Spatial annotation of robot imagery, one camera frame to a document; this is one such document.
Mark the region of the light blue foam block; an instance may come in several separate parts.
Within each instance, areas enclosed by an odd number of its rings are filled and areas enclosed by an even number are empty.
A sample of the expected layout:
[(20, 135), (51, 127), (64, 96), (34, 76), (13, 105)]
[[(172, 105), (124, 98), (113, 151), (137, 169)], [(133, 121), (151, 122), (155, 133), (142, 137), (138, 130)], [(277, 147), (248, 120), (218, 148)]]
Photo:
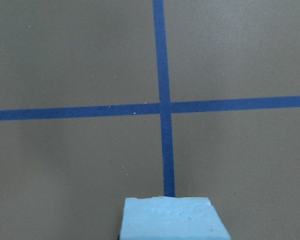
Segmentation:
[(121, 240), (229, 240), (207, 197), (125, 199)]

